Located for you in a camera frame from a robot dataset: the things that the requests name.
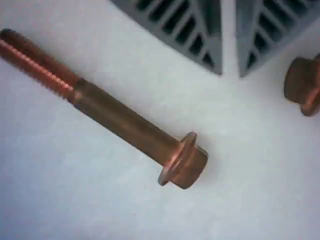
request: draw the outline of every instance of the grey ribbed plastic piece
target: grey ribbed plastic piece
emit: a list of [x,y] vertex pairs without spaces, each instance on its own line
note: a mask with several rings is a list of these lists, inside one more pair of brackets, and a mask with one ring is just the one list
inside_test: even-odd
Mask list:
[[320,0],[236,0],[240,76],[260,67],[320,15]]
[[111,0],[158,39],[222,74],[220,0]]

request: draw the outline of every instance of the bolt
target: bolt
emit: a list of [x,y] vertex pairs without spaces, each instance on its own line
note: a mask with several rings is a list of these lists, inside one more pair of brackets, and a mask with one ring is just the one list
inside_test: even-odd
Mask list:
[[291,63],[284,82],[284,96],[300,105],[305,116],[320,110],[320,55],[309,60],[298,57]]
[[176,140],[96,85],[77,76],[19,33],[0,32],[0,56],[163,166],[160,185],[189,188],[208,155],[190,132]]

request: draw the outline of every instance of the copper-colored metal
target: copper-colored metal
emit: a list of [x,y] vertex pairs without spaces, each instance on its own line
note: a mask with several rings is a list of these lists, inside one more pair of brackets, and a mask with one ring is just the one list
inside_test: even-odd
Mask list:
[[296,58],[285,77],[284,96],[300,105],[305,116],[320,110],[320,55],[313,60]]
[[186,189],[206,166],[208,154],[196,145],[196,133],[176,140],[19,33],[10,29],[0,32],[0,56],[161,164],[160,185],[171,181]]

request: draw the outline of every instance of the white surface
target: white surface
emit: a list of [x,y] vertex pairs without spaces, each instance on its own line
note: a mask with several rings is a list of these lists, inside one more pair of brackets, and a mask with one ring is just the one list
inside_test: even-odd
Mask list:
[[222,13],[217,77],[105,0],[0,0],[1,29],[209,153],[190,189],[160,187],[159,165],[0,60],[0,239],[320,239],[320,114],[283,96],[290,62],[320,52],[320,20],[239,81],[234,1]]

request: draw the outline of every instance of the screw thread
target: screw thread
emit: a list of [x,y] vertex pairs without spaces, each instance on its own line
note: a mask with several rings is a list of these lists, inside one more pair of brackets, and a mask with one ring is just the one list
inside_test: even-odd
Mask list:
[[63,99],[70,100],[80,79],[27,38],[10,29],[0,32],[0,55]]

